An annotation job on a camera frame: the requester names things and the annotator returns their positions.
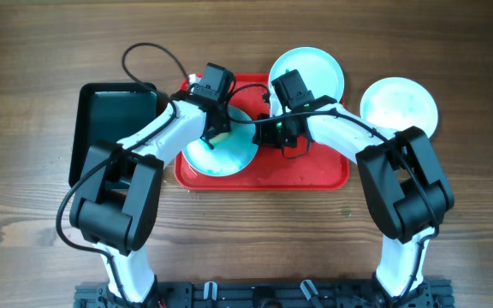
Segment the white plate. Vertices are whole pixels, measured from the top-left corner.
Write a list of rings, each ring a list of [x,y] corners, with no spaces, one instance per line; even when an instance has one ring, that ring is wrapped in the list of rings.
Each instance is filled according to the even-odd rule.
[[[438,125],[435,99],[418,82],[403,77],[376,81],[364,92],[360,116],[379,127],[397,131],[411,126],[421,128],[430,137]]]

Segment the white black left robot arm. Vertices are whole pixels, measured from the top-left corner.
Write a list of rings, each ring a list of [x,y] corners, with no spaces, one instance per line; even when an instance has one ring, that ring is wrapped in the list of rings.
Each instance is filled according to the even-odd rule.
[[[230,130],[227,97],[180,91],[157,112],[158,93],[96,95],[79,107],[70,190],[61,202],[100,255],[109,281],[98,304],[157,305],[144,244],[153,230],[163,170],[188,144]]]

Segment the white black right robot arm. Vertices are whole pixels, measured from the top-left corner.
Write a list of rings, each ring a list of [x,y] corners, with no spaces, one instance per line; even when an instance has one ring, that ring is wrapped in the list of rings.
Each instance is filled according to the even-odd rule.
[[[383,234],[377,284],[394,303],[409,298],[423,281],[426,247],[454,206],[425,132],[378,127],[329,96],[289,99],[281,112],[259,115],[255,126],[257,144],[294,147],[304,136],[356,164],[371,219]]]

